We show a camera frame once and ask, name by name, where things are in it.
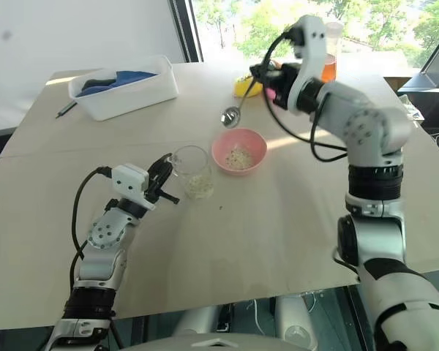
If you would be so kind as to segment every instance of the white wall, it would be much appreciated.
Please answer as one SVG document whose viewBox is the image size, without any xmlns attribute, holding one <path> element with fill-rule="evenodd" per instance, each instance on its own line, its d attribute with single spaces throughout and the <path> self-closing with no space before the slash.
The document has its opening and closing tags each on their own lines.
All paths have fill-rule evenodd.
<svg viewBox="0 0 439 351">
<path fill-rule="evenodd" d="M 168 0 L 0 0 L 0 124 L 56 71 L 165 54 L 183 62 Z"/>
</svg>

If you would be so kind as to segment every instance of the table top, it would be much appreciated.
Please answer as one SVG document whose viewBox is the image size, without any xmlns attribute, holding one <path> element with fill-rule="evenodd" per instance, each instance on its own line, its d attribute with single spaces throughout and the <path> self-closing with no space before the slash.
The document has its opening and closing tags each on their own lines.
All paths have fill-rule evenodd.
<svg viewBox="0 0 439 351">
<path fill-rule="evenodd" d="M 44 88 L 0 156 L 0 329 L 51 325 L 60 318 L 75 254 L 72 203 L 91 170 L 126 162 L 147 168 L 189 144 L 209 150 L 224 130 L 220 113 L 238 103 L 232 90 L 241 73 L 208 64 L 174 64 L 174 73 L 177 99 L 103 122 L 79 106 L 56 120 L 69 101 L 66 80 Z M 383 78 L 339 80 L 380 106 L 401 107 Z M 308 116 L 277 112 L 290 128 L 308 134 Z M 165 191 L 181 202 L 161 199 L 138 227 L 116 300 L 118 317 L 356 283 L 331 259 L 337 220 L 346 214 L 346 160 L 316 161 L 307 144 L 274 123 L 260 97 L 244 103 L 241 127 L 267 139 L 263 164 L 246 178 L 214 167 L 215 191 L 207 200 L 188 200 L 176 179 L 168 180 Z M 338 142 L 324 131 L 318 136 Z M 404 152 L 408 264 L 421 272 L 437 270 L 439 150 L 415 128 Z M 78 213 L 80 242 L 115 196 L 107 179 L 89 182 Z"/>
</svg>

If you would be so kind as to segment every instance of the yellow object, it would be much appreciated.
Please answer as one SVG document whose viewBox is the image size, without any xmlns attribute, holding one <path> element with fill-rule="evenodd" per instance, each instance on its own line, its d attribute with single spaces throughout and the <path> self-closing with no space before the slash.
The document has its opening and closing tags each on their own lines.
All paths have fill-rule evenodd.
<svg viewBox="0 0 439 351">
<path fill-rule="evenodd" d="M 252 76 L 239 78 L 234 84 L 234 95 L 237 97 L 243 97 L 246 94 L 247 88 L 249 88 L 250 83 L 252 82 Z M 261 83 L 256 83 L 252 90 L 249 92 L 247 97 L 253 97 L 260 92 L 262 92 L 263 86 Z"/>
</svg>

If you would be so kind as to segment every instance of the metal spoon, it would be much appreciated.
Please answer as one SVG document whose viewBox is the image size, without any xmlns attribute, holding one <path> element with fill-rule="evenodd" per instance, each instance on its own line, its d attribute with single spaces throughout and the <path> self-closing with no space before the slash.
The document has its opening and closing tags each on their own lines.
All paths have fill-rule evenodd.
<svg viewBox="0 0 439 351">
<path fill-rule="evenodd" d="M 252 90 L 252 87 L 255 85 L 256 79 L 252 79 L 252 82 L 250 82 L 249 88 L 246 90 L 246 94 L 242 97 L 241 103 L 239 104 L 239 107 L 236 106 L 230 106 L 228 107 L 221 115 L 221 123 L 226 128 L 234 128 L 239 124 L 239 121 L 241 120 L 241 107 L 242 104 L 244 104 L 245 99 L 247 98 L 247 95 L 249 95 L 250 91 Z"/>
</svg>

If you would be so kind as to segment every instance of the white plastic bin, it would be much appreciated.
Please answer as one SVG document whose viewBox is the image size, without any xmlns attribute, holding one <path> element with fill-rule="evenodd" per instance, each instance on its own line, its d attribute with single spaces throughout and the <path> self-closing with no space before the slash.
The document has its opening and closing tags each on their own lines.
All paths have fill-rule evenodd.
<svg viewBox="0 0 439 351">
<path fill-rule="evenodd" d="M 100 93 L 76 97 L 87 80 L 114 79 L 117 71 L 143 71 L 157 75 Z M 172 64 L 166 56 L 162 55 L 143 58 L 134 64 L 100 69 L 87 75 L 81 75 L 69 82 L 68 92 L 70 98 L 75 100 L 97 121 L 104 121 L 123 113 L 173 99 L 179 95 Z"/>
</svg>

